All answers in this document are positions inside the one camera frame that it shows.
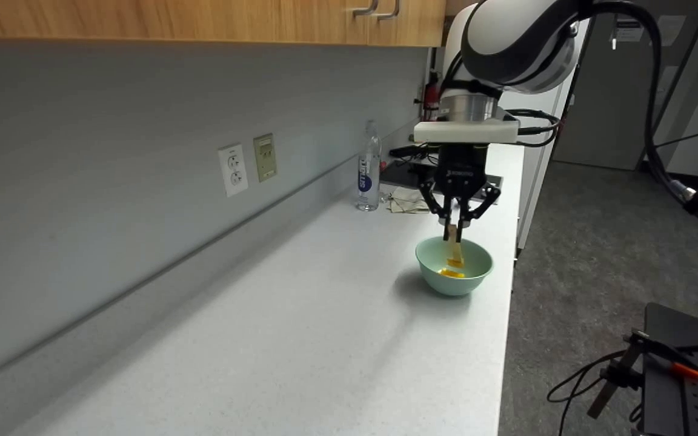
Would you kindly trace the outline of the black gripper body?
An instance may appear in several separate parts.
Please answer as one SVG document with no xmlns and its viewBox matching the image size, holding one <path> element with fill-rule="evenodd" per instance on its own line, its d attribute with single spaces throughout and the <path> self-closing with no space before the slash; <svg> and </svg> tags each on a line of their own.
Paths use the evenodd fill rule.
<svg viewBox="0 0 698 436">
<path fill-rule="evenodd" d="M 488 149 L 478 144 L 441 144 L 433 188 L 454 199 L 472 199 L 484 183 Z"/>
</svg>

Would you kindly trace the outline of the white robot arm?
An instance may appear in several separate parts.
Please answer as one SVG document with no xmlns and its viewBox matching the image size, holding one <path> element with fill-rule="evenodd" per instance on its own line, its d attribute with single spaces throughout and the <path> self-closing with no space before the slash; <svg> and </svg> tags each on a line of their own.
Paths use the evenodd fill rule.
<svg viewBox="0 0 698 436">
<path fill-rule="evenodd" d="M 662 170 L 653 144 L 654 94 L 659 86 L 662 34 L 654 16 L 625 2 L 598 0 L 483 0 L 462 8 L 445 37 L 445 100 L 484 94 L 496 102 L 504 89 L 546 92 L 574 67 L 571 25 L 596 15 L 636 20 L 653 45 L 653 84 L 645 114 L 645 147 Z M 484 147 L 522 144 L 523 136 L 556 134 L 558 118 L 536 108 L 500 108 L 488 118 L 450 114 L 445 121 L 420 121 L 416 143 L 438 153 L 432 178 L 416 178 L 427 207 L 443 224 L 443 238 L 458 240 L 500 199 L 488 181 Z"/>
</svg>

